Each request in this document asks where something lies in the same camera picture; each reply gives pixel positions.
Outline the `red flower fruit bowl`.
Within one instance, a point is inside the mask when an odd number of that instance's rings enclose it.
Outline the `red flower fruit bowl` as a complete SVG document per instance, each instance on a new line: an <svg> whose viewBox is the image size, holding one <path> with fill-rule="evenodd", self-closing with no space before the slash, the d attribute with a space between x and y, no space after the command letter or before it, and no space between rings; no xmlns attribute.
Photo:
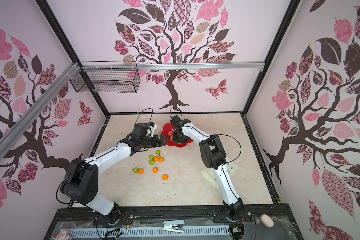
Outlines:
<svg viewBox="0 0 360 240"><path fill-rule="evenodd" d="M173 136L174 134L174 127L171 123L167 123L163 126L163 130L161 132L162 135L165 135L166 137L168 137L170 139L170 136ZM189 139L187 143L185 144L178 144L178 143L175 143L174 141L173 142L169 142L167 144L167 146L170 146L170 147L177 147L177 148L183 148L185 147L187 144L189 143L192 143L193 140L192 139Z"/></svg>

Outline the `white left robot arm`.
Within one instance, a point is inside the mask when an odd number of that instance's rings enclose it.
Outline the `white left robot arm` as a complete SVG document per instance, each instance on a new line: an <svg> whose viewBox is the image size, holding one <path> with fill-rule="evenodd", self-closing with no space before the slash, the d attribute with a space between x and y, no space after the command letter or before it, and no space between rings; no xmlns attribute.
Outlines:
<svg viewBox="0 0 360 240"><path fill-rule="evenodd" d="M170 139L155 135L156 129L157 125L153 122L135 124L133 131L114 147L85 160L73 160L58 192L94 210L109 224L116 224L121 215L119 206L99 192L99 176L137 152L165 146Z"/></svg>

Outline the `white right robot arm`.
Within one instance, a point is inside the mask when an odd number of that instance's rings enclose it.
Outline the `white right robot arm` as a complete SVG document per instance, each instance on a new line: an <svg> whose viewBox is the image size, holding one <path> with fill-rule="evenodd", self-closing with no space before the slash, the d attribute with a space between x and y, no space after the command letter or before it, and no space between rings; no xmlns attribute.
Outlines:
<svg viewBox="0 0 360 240"><path fill-rule="evenodd" d="M244 203L229 176L227 154L220 137L217 134L203 132L190 120L182 120L179 116L171 117L170 123L175 130L173 133L175 143L183 144L191 139L199 144L202 161L208 169L212 170L220 186L227 218L232 222L237 221L244 210Z"/></svg>

